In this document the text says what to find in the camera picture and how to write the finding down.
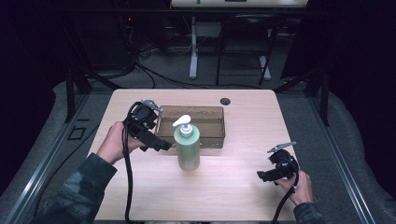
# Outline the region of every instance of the pump dispenser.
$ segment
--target pump dispenser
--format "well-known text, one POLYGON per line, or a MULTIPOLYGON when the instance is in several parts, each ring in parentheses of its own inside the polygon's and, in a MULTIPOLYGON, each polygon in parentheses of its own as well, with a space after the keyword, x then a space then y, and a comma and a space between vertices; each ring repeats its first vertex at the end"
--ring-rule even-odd
POLYGON ((200 132, 190 122, 191 117, 183 115, 173 124, 178 165, 185 171, 195 170, 200 163, 200 132))

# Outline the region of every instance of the person's hand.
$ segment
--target person's hand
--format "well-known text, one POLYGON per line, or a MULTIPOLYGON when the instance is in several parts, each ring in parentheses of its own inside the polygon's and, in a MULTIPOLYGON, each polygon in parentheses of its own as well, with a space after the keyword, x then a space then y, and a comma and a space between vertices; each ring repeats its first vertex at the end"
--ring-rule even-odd
MULTIPOLYGON (((297 183, 297 189, 292 193, 289 199, 297 206, 300 203, 312 203, 314 201, 314 195, 312 193, 311 179, 308 174, 304 171, 299 170, 299 181, 297 183)), ((287 192, 293 185, 296 175, 290 179, 278 179, 274 181, 285 192, 287 192)))
MULTIPOLYGON (((122 122, 115 122, 108 130, 105 141, 103 141, 102 145, 99 147, 96 155, 98 155, 110 164, 114 164, 116 161, 122 159, 122 138, 123 132, 126 132, 126 130, 123 129, 124 125, 122 122)), ((131 153, 134 149, 138 147, 144 146, 145 144, 143 144, 139 140, 133 138, 131 135, 128 136, 129 153, 131 153)))

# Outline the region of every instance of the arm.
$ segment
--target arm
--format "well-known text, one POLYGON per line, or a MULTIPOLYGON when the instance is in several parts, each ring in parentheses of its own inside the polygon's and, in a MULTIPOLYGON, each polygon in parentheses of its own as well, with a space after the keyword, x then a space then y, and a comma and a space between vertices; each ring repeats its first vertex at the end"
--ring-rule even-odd
MULTIPOLYGON (((288 191, 294 183, 295 176, 285 180, 278 179, 275 182, 288 191)), ((299 182, 297 189, 290 195, 290 200, 296 205, 294 215, 298 224, 323 224, 326 223, 324 216, 320 213, 314 204, 312 193, 311 179, 304 171, 299 170, 299 182)))
MULTIPOLYGON (((105 189, 117 172, 112 166, 123 158, 122 122, 111 126, 97 154, 92 153, 40 209, 31 223, 92 223, 105 189)), ((144 144, 128 138, 130 152, 144 144)))

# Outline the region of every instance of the white pump head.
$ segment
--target white pump head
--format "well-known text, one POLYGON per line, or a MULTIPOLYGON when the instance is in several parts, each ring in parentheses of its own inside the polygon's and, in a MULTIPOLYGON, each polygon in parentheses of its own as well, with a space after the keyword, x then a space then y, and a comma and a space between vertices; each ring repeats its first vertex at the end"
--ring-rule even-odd
POLYGON ((181 136, 190 137, 192 135, 192 127, 190 125, 190 122, 191 122, 190 115, 183 115, 177 121, 175 121, 175 123, 173 123, 173 126, 176 127, 178 125, 181 125, 180 126, 181 136))

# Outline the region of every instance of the dark jacket sleeve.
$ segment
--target dark jacket sleeve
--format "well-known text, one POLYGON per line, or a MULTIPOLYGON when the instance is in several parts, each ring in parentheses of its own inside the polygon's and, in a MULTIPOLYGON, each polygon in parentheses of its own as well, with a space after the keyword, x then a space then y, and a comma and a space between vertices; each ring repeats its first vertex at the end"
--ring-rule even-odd
POLYGON ((324 216, 314 203, 301 203, 294 208, 298 224, 324 224, 324 216))
POLYGON ((45 202, 31 223, 92 223, 116 172, 114 166, 92 153, 45 202))

